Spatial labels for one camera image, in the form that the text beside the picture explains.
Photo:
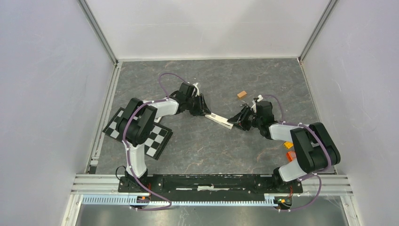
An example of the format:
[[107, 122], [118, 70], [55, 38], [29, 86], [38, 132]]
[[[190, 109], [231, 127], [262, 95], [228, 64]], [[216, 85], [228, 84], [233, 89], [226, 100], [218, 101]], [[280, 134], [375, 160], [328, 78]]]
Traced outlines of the white black remote control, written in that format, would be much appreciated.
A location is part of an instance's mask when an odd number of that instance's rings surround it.
[[228, 120], [222, 116], [219, 116], [217, 114], [211, 113], [211, 114], [207, 114], [205, 115], [206, 118], [218, 123], [219, 125], [222, 125], [228, 129], [232, 129], [233, 128], [233, 124], [228, 122]]

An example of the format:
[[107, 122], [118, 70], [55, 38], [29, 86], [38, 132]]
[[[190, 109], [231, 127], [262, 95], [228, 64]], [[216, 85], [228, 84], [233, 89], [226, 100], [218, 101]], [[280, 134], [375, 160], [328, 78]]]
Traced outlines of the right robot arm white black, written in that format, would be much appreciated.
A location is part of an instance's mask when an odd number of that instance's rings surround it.
[[228, 122], [241, 130], [259, 129], [266, 139], [293, 144], [295, 159], [273, 172], [272, 187], [277, 192], [286, 191], [291, 182], [305, 179], [337, 165], [341, 156], [324, 124], [292, 124], [275, 120], [269, 101], [256, 101], [245, 106]]

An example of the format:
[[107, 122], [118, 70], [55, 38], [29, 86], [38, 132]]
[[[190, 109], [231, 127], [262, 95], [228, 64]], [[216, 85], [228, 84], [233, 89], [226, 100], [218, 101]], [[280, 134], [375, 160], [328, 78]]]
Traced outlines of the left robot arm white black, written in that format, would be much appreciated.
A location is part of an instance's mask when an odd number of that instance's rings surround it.
[[132, 98], [122, 117], [117, 121], [117, 131], [122, 135], [126, 150], [128, 174], [132, 176], [130, 186], [137, 192], [144, 191], [148, 179], [144, 159], [144, 143], [150, 137], [154, 120], [168, 115], [177, 115], [189, 111], [192, 116], [210, 115], [203, 94], [190, 83], [183, 82], [179, 88], [159, 100], [143, 101]]

